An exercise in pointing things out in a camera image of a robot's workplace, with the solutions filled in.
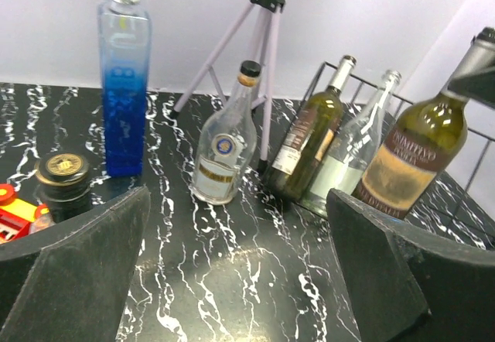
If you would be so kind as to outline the dark Primitivo wine bottle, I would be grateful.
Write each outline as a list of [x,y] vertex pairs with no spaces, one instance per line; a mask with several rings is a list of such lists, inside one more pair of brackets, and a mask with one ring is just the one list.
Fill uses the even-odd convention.
[[352,197],[404,219],[466,142],[469,98],[443,87],[406,108],[366,168]]

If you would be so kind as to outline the green wine bottle brown label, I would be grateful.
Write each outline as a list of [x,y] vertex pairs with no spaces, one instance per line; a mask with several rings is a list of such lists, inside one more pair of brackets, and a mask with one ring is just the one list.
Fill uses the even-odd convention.
[[313,94],[300,109],[263,179],[277,197],[302,197],[342,121],[340,94],[356,64],[355,57],[342,56],[326,89]]

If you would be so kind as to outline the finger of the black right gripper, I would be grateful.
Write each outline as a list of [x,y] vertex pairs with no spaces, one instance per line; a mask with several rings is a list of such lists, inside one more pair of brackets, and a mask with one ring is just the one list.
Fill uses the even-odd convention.
[[471,74],[456,77],[449,82],[448,89],[458,95],[471,98],[494,109],[494,67],[487,67]]

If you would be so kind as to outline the round clear bottle cork stopper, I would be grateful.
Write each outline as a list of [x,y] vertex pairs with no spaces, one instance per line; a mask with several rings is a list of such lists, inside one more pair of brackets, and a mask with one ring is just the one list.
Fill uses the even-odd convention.
[[243,61],[227,103],[203,125],[191,180],[193,195],[203,202],[226,204],[238,192],[258,140],[251,102],[260,74],[258,62]]

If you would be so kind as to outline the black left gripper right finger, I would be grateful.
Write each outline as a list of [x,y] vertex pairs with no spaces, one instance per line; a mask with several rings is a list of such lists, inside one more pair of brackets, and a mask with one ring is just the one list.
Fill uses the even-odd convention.
[[364,341],[492,341],[494,253],[332,189],[333,243]]

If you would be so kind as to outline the clear glass bottle grey label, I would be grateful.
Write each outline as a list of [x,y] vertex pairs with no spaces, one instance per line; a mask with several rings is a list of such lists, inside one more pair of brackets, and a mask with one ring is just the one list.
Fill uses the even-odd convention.
[[400,81],[398,71],[387,70],[361,112],[341,128],[300,200],[304,208],[325,216],[331,189],[354,191],[381,144],[384,116]]

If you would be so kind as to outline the tall blue gradient bottle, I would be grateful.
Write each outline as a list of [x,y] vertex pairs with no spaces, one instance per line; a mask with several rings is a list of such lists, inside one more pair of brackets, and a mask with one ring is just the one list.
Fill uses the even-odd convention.
[[142,173],[152,21],[141,0],[105,0],[97,8],[107,174]]

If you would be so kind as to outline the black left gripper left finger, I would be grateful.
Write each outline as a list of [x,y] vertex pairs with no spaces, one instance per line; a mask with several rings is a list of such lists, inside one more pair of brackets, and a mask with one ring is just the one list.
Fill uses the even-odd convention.
[[151,194],[133,188],[1,246],[3,341],[113,341]]

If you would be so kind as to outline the square clear bottle gold cap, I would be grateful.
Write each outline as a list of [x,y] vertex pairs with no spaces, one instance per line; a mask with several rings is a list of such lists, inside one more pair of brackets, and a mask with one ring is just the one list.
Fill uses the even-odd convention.
[[90,165],[73,152],[52,152],[36,163],[40,199],[58,224],[92,208]]

